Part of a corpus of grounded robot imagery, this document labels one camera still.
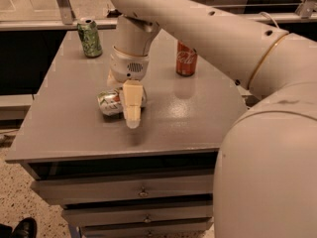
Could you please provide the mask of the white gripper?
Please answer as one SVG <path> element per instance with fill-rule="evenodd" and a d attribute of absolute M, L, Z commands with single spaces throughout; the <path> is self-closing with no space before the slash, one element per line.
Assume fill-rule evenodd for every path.
<path fill-rule="evenodd" d="M 136 129 L 140 125 L 143 86 L 139 80 L 145 77 L 149 62 L 148 56 L 131 56 L 116 48 L 113 48 L 110 55 L 107 85 L 109 87 L 123 85 L 124 116 L 130 129 Z"/>

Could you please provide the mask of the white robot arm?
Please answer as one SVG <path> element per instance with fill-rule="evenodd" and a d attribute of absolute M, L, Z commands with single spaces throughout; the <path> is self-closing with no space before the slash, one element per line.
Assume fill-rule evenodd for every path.
<path fill-rule="evenodd" d="M 244 90 L 218 152 L 215 238 L 317 238 L 316 44 L 190 0 L 111 0 L 158 24 Z"/>

